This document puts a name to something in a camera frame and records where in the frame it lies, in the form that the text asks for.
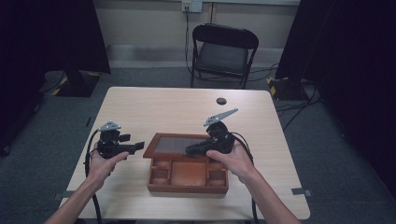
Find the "chair back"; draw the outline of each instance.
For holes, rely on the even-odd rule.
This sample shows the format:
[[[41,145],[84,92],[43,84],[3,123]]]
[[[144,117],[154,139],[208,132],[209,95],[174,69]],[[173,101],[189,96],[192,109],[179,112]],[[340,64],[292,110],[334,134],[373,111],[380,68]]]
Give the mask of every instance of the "chair back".
[[[194,46],[196,40],[240,49],[256,49],[259,46],[259,38],[249,30],[214,23],[195,27],[192,31],[192,39]]]

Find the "wooden table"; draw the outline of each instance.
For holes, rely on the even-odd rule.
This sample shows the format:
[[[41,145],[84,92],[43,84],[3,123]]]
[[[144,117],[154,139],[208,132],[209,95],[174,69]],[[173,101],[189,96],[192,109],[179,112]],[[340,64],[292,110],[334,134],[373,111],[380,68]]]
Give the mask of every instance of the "wooden table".
[[[227,104],[218,105],[219,97],[225,98]],[[121,126],[121,134],[132,135],[126,144],[145,141],[147,146],[155,133],[206,134],[203,124],[208,117],[235,107],[239,110],[223,122],[230,132],[246,138],[257,169],[291,212],[299,219],[309,218],[305,196],[291,192],[301,183],[267,91],[113,87],[107,92],[92,133],[113,120]],[[231,172],[225,195],[149,192],[150,159],[142,158],[145,149],[120,162],[97,192],[103,218],[252,219],[251,196]],[[84,148],[67,190],[75,190],[85,179],[85,153]],[[95,218],[93,202],[88,203],[80,217]]]

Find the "baseboard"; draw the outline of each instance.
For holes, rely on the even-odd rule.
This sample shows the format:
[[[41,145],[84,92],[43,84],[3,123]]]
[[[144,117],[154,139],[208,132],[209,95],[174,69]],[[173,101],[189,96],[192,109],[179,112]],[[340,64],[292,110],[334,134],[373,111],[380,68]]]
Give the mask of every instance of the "baseboard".
[[[184,67],[186,53],[178,47],[142,47],[133,45],[108,45],[110,67]],[[283,49],[258,49],[252,67],[269,67],[279,63]],[[188,52],[191,66],[192,49]]]

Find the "forearm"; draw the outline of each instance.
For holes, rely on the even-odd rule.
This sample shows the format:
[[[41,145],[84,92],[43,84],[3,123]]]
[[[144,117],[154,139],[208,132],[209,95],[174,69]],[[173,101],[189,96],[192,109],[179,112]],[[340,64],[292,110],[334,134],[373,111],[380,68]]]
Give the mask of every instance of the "forearm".
[[[86,179],[45,223],[75,223],[79,214],[95,192],[96,187],[93,181]]]
[[[267,223],[300,223],[257,170],[243,182]]]

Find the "wall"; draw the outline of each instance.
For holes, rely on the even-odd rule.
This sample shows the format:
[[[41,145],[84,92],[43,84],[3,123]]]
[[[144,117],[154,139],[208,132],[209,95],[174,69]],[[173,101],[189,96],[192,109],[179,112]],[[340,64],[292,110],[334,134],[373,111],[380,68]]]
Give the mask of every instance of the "wall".
[[[179,49],[184,52],[187,23],[180,1],[94,3],[107,45]],[[205,22],[243,27],[255,33],[260,40],[258,61],[277,63],[296,11],[295,4],[280,6],[203,2],[202,13],[189,15],[190,40],[193,27]]]

